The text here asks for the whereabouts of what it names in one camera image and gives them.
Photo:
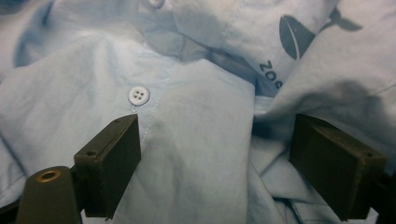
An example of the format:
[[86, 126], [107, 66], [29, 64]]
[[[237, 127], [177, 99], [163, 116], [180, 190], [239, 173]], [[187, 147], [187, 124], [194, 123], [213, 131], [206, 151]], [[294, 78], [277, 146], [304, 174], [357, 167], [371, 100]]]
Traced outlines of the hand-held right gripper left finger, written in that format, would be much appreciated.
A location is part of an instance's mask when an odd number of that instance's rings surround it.
[[140, 160], [136, 114], [111, 121], [74, 156], [77, 177], [84, 183], [87, 217], [114, 217]]

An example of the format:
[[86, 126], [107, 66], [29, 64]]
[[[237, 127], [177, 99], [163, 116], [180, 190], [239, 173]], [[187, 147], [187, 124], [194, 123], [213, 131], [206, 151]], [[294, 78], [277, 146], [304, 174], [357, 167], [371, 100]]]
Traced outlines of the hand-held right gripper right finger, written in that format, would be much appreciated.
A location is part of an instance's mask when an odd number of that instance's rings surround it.
[[325, 120], [296, 117], [290, 162], [342, 220], [367, 217], [370, 188], [387, 161]]

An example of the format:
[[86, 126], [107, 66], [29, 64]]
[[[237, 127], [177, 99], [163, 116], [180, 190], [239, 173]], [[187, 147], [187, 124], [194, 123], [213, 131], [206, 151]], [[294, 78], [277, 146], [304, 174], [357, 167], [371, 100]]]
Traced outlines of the light blue button shirt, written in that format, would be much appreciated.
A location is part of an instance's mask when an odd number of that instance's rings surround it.
[[294, 119], [396, 170], [396, 0], [0, 0], [0, 207], [129, 114], [114, 224], [337, 224], [289, 163]]

